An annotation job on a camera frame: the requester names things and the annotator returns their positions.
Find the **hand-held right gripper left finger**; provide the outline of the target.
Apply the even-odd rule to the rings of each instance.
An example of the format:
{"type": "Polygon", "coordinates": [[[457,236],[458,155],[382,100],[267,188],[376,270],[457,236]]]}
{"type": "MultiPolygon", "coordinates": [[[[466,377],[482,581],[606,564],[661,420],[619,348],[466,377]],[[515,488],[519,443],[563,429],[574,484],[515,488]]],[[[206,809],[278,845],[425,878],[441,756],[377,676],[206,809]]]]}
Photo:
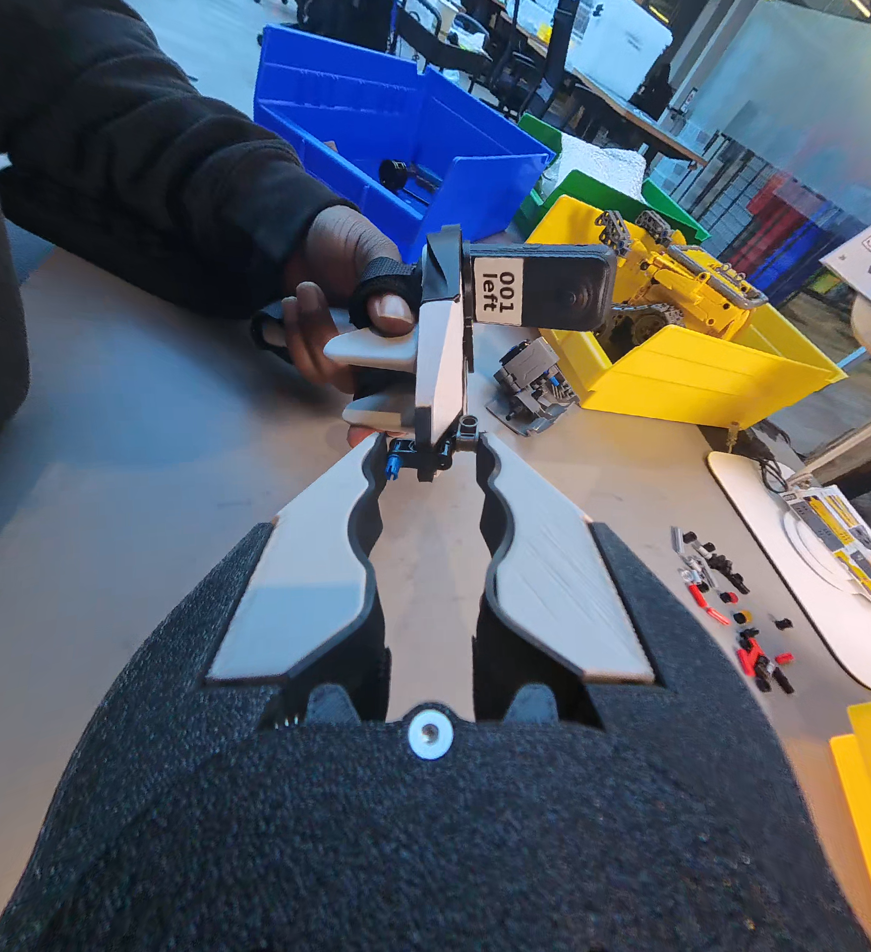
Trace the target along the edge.
{"type": "Polygon", "coordinates": [[[207,684],[275,686],[275,720],[337,684],[361,720],[385,720],[392,654],[370,554],[388,455],[384,435],[364,440],[277,513],[207,684]]]}

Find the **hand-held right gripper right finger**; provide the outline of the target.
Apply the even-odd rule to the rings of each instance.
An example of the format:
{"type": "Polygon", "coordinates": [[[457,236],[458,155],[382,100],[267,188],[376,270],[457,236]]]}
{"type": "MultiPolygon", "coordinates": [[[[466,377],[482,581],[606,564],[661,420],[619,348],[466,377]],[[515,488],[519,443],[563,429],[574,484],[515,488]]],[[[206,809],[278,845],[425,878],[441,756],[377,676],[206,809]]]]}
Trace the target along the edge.
{"type": "Polygon", "coordinates": [[[475,719],[503,720],[532,685],[548,692],[556,719],[574,721],[598,720],[593,685],[655,687],[592,519],[489,433],[476,479],[490,559],[472,640],[475,719]]]}

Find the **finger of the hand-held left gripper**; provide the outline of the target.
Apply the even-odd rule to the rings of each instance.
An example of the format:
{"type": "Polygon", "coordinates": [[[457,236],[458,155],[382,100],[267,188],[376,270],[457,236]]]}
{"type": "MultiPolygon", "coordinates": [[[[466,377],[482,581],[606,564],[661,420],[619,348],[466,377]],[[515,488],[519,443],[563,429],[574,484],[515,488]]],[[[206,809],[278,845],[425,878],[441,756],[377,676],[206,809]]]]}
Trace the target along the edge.
{"type": "Polygon", "coordinates": [[[465,409],[465,318],[459,297],[423,303],[415,371],[415,441],[435,448],[465,409]]]}

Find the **black connector with blue pin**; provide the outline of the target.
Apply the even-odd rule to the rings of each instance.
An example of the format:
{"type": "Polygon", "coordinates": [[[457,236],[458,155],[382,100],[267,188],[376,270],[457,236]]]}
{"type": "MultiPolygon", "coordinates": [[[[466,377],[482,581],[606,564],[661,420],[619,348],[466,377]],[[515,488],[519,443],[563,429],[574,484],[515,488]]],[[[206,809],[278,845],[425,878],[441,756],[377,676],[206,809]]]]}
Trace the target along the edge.
{"type": "Polygon", "coordinates": [[[403,470],[414,470],[419,482],[433,482],[439,473],[452,467],[455,445],[454,436],[430,447],[420,446],[414,439],[394,438],[389,445],[385,478],[392,482],[403,470]]]}

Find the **pile of small toy pieces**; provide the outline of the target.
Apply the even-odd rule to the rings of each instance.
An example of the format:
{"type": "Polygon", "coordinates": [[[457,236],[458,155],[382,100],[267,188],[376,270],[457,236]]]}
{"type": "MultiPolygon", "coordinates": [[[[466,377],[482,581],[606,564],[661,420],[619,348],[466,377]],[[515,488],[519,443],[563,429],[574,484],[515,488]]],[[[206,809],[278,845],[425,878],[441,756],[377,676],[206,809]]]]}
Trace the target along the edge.
{"type": "Polygon", "coordinates": [[[795,662],[792,653],[770,654],[761,642],[748,601],[751,595],[744,576],[712,542],[696,533],[670,528],[671,548],[679,559],[679,574],[695,605],[716,624],[729,628],[742,673],[762,693],[780,689],[795,693],[786,668],[795,662]]]}

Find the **grey desk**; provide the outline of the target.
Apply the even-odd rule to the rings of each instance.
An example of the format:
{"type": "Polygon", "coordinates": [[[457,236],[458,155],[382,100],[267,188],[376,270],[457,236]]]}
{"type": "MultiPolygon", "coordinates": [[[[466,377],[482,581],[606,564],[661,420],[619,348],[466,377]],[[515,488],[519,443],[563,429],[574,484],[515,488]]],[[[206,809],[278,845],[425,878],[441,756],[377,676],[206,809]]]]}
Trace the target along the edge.
{"type": "MultiPolygon", "coordinates": [[[[154,628],[256,523],[348,449],[343,400],[191,316],[56,251],[21,290],[32,386],[0,438],[0,913],[99,702],[154,628]]],[[[669,542],[713,541],[747,578],[795,693],[749,687],[782,739],[829,863],[871,938],[871,886],[829,748],[871,700],[831,657],[707,466],[694,426],[573,411],[499,434],[698,613],[669,542]]]]}

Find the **person's left hand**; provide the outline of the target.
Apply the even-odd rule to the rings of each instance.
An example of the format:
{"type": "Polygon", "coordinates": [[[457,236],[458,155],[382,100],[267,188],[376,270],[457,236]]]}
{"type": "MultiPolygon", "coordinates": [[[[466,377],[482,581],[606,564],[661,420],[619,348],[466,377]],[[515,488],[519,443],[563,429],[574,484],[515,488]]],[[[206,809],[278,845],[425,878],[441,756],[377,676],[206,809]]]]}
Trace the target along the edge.
{"type": "Polygon", "coordinates": [[[284,270],[289,295],[282,300],[286,346],[310,383],[354,394],[357,375],[324,352],[339,332],[332,310],[342,308],[377,258],[400,259],[397,246],[358,211],[343,206],[320,212],[284,270]]]}

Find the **grey toy cab assembly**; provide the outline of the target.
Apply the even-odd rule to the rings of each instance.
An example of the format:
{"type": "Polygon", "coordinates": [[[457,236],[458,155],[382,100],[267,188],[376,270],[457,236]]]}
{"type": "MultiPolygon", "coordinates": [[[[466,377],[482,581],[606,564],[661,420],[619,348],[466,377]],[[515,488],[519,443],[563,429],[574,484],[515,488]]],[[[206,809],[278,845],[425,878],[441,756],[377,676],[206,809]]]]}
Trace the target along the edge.
{"type": "Polygon", "coordinates": [[[524,340],[501,360],[493,376],[497,389],[487,410],[521,437],[551,428],[579,398],[544,338],[524,340]]]}

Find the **green bin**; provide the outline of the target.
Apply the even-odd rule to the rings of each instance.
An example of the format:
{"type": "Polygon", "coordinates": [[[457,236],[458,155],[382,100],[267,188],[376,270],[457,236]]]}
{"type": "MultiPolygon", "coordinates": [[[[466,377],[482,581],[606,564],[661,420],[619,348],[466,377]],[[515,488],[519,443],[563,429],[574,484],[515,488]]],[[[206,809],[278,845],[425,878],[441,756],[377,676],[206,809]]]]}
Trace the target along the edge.
{"type": "MultiPolygon", "coordinates": [[[[553,154],[552,161],[554,160],[561,148],[562,132],[559,129],[528,114],[523,115],[517,125],[547,147],[553,154]]],[[[679,230],[690,244],[703,244],[710,238],[707,229],[648,178],[643,180],[641,200],[627,197],[580,172],[570,173],[548,198],[542,198],[540,179],[513,218],[513,225],[524,237],[533,232],[560,197],[568,196],[595,208],[618,211],[629,222],[634,222],[644,210],[655,211],[672,228],[679,230]]]]}

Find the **yellow toy bulldozer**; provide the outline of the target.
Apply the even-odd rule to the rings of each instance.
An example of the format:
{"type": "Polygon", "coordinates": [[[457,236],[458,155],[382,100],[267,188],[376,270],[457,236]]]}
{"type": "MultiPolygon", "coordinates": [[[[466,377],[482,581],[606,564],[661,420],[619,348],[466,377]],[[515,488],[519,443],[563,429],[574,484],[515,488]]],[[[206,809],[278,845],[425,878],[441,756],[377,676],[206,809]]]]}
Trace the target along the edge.
{"type": "Polygon", "coordinates": [[[686,244],[655,211],[630,223],[618,211],[603,210],[595,232],[617,255],[611,312],[596,334],[606,351],[627,353],[665,327],[731,341],[768,303],[743,274],[686,244]]]}

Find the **white foam sheet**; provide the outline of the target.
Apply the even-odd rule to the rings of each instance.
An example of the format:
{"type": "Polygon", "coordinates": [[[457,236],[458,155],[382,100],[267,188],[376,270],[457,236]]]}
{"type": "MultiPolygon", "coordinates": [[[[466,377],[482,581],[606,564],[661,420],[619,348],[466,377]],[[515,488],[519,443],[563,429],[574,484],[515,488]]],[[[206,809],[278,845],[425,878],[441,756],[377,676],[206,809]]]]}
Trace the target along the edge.
{"type": "Polygon", "coordinates": [[[572,172],[605,184],[632,199],[643,198],[645,159],[637,150],[602,148],[562,133],[561,148],[540,179],[540,194],[548,198],[572,172]]]}

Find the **wooden table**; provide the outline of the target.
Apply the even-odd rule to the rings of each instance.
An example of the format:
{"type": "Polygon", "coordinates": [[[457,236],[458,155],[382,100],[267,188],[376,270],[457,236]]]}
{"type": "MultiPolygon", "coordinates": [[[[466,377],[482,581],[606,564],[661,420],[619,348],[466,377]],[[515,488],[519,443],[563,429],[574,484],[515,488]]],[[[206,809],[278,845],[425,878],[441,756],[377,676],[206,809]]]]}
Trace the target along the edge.
{"type": "Polygon", "coordinates": [[[600,87],[581,70],[576,67],[569,68],[566,77],[572,79],[572,91],[584,89],[583,96],[598,102],[601,108],[610,110],[626,127],[636,129],[642,145],[645,146],[643,155],[649,169],[659,157],[686,161],[693,170],[703,170],[708,165],[709,159],[686,146],[672,133],[661,128],[655,120],[632,107],[628,101],[618,99],[608,89],[600,87]]]}

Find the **white book stand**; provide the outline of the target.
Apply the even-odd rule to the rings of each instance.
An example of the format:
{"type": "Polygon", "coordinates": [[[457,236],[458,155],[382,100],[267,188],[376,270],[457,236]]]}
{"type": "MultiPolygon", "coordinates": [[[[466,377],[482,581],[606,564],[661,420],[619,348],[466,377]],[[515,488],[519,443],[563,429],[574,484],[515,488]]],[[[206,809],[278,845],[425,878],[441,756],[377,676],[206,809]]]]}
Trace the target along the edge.
{"type": "MultiPolygon", "coordinates": [[[[798,402],[803,410],[792,405],[771,413],[792,424],[792,448],[804,458],[786,458],[786,482],[835,485],[859,515],[856,500],[871,492],[870,399],[838,381],[798,402]]],[[[822,543],[817,519],[805,523],[795,516],[766,488],[760,471],[736,454],[711,453],[707,465],[829,652],[871,690],[871,601],[838,552],[822,543]]]]}

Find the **white storage box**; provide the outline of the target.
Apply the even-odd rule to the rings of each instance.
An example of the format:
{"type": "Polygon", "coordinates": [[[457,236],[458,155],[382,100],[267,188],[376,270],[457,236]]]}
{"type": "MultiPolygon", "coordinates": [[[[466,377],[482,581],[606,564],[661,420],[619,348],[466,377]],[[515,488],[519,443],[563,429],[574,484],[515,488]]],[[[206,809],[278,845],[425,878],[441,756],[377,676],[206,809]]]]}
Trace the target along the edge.
{"type": "Polygon", "coordinates": [[[628,96],[672,40],[667,25],[637,2],[595,1],[567,64],[595,83],[628,96]]]}

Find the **sticker sheet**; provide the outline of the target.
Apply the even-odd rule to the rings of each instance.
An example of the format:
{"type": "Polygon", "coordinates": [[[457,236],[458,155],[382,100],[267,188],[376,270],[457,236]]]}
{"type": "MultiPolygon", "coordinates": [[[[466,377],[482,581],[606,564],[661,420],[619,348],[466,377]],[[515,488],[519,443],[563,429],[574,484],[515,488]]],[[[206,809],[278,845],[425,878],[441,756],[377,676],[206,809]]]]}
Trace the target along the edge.
{"type": "Polygon", "coordinates": [[[789,482],[779,498],[871,603],[871,529],[838,486],[789,482]]]}

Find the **blue bin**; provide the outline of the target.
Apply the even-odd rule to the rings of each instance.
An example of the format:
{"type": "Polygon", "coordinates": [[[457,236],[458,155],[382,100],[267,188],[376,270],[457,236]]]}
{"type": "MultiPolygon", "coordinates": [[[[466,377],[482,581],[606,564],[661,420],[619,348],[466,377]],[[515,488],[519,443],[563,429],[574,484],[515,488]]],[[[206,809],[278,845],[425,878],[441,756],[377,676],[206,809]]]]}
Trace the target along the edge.
{"type": "Polygon", "coordinates": [[[427,235],[459,225],[468,241],[503,232],[552,152],[430,67],[284,27],[267,27],[253,98],[258,125],[305,170],[417,260],[427,235]],[[382,160],[440,177],[428,208],[386,191],[382,160]]]}

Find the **blue-grey chair seat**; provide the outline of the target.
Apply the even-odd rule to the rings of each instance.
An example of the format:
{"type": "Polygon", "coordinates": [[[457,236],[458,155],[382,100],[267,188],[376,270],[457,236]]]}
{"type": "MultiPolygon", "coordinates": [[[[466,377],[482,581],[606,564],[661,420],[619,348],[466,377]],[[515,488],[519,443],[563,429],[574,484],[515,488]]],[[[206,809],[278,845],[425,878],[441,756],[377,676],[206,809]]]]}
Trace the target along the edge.
{"type": "Polygon", "coordinates": [[[55,251],[56,246],[9,219],[4,220],[16,280],[23,285],[55,251]]]}

